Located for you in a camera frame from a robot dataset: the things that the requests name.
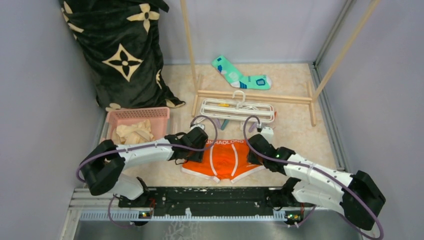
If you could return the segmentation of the orange underwear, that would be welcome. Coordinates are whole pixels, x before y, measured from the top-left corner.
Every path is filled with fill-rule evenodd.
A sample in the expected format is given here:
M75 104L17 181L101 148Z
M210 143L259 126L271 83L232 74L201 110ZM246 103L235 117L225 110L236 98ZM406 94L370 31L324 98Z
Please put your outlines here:
M220 182L228 179L235 183L253 173L264 170L263 165L248 162L249 147L243 139L208 140L201 162L188 161L181 171L207 180Z

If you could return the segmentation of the white multi-clip hanger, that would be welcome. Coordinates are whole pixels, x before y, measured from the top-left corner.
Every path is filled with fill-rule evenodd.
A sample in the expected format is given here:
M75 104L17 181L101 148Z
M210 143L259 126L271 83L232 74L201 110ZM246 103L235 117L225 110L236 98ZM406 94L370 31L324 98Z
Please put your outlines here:
M220 107L218 104L229 104ZM249 116L257 116L262 123L272 123L276 118L274 107L268 103L246 101L246 94L241 90L232 93L231 99L219 97L205 98L199 109L201 115L218 119L244 122Z

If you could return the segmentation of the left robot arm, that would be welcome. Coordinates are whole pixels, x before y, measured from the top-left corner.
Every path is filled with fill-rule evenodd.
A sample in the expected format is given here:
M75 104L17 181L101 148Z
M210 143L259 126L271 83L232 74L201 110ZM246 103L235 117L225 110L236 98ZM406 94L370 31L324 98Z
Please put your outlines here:
M113 193L144 207L150 200L149 189L140 177L127 176L123 171L152 162L188 160L195 152L205 151L208 138L202 127L193 126L187 133L133 145L119 145L107 139L80 163L76 175L86 183L92 196Z

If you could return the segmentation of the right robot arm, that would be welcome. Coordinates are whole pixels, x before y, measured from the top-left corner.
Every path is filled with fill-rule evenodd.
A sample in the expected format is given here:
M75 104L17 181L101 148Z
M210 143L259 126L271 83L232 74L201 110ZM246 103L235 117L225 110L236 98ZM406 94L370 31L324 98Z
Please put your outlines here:
M331 209L355 227L370 231L386 203L371 176L364 171L348 173L316 164L294 150L275 148L264 136L248 139L248 161L288 177L281 199L287 206L307 203Z

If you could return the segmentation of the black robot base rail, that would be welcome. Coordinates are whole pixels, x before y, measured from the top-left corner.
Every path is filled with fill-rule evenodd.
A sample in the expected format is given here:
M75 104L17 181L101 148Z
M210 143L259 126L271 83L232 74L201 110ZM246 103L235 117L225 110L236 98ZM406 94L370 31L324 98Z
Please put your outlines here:
M274 210L299 209L302 204L281 187L153 187L135 200L118 197L120 208L147 208L155 217L270 216Z

